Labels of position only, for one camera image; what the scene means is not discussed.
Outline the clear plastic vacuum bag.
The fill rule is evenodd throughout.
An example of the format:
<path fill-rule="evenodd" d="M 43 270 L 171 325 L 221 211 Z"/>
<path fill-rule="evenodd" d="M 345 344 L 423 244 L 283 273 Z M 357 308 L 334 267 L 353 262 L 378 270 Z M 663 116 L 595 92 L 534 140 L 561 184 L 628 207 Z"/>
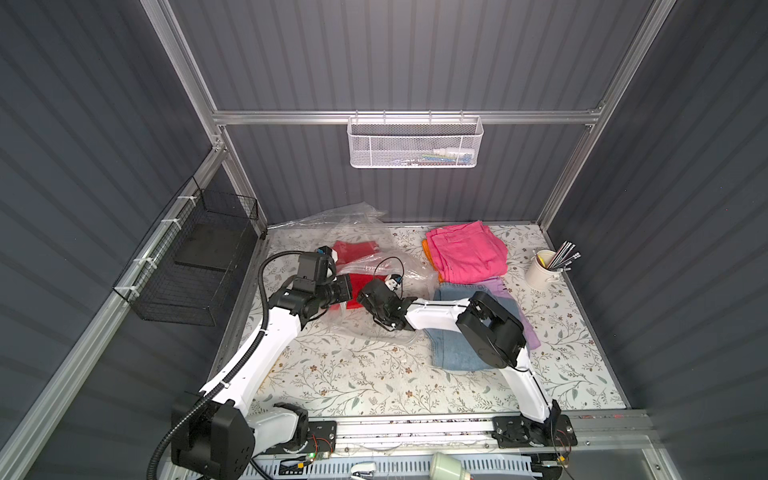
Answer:
<path fill-rule="evenodd" d="M 374 255 L 378 263 L 373 275 L 377 271 L 383 271 L 386 276 L 400 274 L 403 295 L 397 295 L 401 298 L 431 298 L 438 286 L 437 273 L 420 258 L 418 248 L 408 244 L 409 236 L 397 235 L 382 221 L 384 215 L 383 211 L 367 203 L 357 203 L 288 221 L 274 229 L 286 237 L 288 246 L 299 250 L 320 246 L 332 248 L 337 240 L 350 243 L 376 241 L 381 252 Z M 332 306 L 325 319 L 339 334 L 396 345 L 408 345 L 420 337 L 407 330 L 389 332 L 376 324 L 364 307 L 346 310 L 345 304 Z"/>

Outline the blue grey cloth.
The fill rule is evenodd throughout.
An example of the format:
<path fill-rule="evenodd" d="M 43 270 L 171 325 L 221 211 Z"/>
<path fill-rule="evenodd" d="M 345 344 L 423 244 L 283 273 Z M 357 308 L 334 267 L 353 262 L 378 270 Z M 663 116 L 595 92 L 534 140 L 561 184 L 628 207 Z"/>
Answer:
<path fill-rule="evenodd" d="M 434 293 L 433 299 L 437 301 L 460 300 L 471 297 L 476 291 L 489 294 L 496 300 L 487 289 L 478 286 L 478 284 L 451 283 L 443 283 Z M 460 333 L 429 329 L 426 334 L 431 341 L 432 364 L 436 368 L 453 372 L 476 372 L 492 369 L 492 366 L 485 363 L 477 355 L 466 338 Z"/>

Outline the orange trousers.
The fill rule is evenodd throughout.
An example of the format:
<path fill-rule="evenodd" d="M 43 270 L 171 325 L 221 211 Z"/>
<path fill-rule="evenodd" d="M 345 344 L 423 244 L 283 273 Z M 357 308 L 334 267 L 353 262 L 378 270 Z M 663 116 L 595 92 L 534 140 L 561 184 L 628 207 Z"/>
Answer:
<path fill-rule="evenodd" d="M 437 269 L 437 267 L 434 264 L 434 261 L 433 261 L 433 258 L 432 258 L 432 255 L 431 255 L 431 252 L 430 252 L 430 249 L 429 249 L 428 240 L 427 239 L 422 240 L 421 245 L 422 245 L 422 250 L 424 252 L 424 255 L 425 255 L 429 265 L 433 268 L 433 270 L 438 275 L 438 281 L 440 283 L 443 283 L 444 280 L 443 280 L 442 274 L 440 273 L 440 271 Z"/>

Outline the pink cloth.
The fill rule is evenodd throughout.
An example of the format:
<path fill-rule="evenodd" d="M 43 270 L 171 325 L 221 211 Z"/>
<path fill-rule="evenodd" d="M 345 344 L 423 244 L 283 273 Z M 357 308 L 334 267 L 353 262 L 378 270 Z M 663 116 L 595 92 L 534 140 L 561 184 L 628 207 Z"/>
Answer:
<path fill-rule="evenodd" d="M 482 221 L 426 233 L 433 267 L 443 282 L 473 284 L 508 272 L 508 247 Z"/>

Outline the purple cloth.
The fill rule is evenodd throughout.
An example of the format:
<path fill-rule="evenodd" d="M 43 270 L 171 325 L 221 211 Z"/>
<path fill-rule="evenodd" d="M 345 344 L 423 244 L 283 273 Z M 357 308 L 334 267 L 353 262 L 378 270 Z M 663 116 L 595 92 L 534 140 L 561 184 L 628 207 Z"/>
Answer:
<path fill-rule="evenodd" d="M 541 347 L 541 341 L 539 340 L 534 327 L 531 325 L 523 309 L 519 306 L 517 300 L 512 296 L 501 278 L 495 277 L 479 282 L 478 286 L 487 289 L 502 306 L 522 323 L 524 336 L 530 350 L 536 350 Z"/>

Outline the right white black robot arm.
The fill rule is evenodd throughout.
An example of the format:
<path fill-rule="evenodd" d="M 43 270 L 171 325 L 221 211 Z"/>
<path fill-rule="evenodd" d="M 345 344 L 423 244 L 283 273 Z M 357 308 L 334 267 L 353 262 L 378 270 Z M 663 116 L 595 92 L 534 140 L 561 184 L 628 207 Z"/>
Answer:
<path fill-rule="evenodd" d="M 546 393 L 530 360 L 522 322 L 481 291 L 455 301 L 399 297 L 380 279 L 365 285 L 357 302 L 380 326 L 392 330 L 441 330 L 461 334 L 486 365 L 501 372 L 522 417 L 551 424 L 560 407 Z"/>

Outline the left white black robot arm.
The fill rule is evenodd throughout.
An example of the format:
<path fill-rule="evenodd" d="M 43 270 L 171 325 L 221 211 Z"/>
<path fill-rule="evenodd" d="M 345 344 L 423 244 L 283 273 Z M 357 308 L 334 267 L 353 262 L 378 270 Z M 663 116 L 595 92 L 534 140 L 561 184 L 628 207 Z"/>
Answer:
<path fill-rule="evenodd" d="M 179 399 L 171 429 L 147 468 L 148 478 L 156 478 L 164 454 L 173 465 L 208 479 L 238 479 L 254 456 L 270 448 L 305 447 L 309 434 L 305 409 L 277 403 L 251 417 L 250 405 L 285 348 L 330 306 L 350 300 L 352 287 L 348 276 L 337 273 L 338 255 L 330 247 L 296 255 L 296 274 L 273 294 L 264 285 L 266 267 L 259 267 L 260 326 L 198 394 Z"/>

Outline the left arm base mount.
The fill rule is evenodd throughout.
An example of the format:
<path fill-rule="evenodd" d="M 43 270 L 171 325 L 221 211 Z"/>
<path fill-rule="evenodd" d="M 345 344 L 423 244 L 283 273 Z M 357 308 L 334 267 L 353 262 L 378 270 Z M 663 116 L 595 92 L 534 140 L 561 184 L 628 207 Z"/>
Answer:
<path fill-rule="evenodd" d="M 309 421 L 296 440 L 272 446 L 259 455 L 332 454 L 336 448 L 337 430 L 336 421 Z"/>

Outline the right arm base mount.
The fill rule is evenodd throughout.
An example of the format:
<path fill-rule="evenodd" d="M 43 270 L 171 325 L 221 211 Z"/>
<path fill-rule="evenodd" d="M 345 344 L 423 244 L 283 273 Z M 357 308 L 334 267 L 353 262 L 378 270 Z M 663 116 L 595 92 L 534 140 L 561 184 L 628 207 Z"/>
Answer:
<path fill-rule="evenodd" d="M 570 418 L 559 412 L 555 412 L 544 422 L 535 422 L 522 415 L 496 416 L 491 421 L 491 436 L 500 448 L 565 447 L 570 449 L 579 444 Z"/>

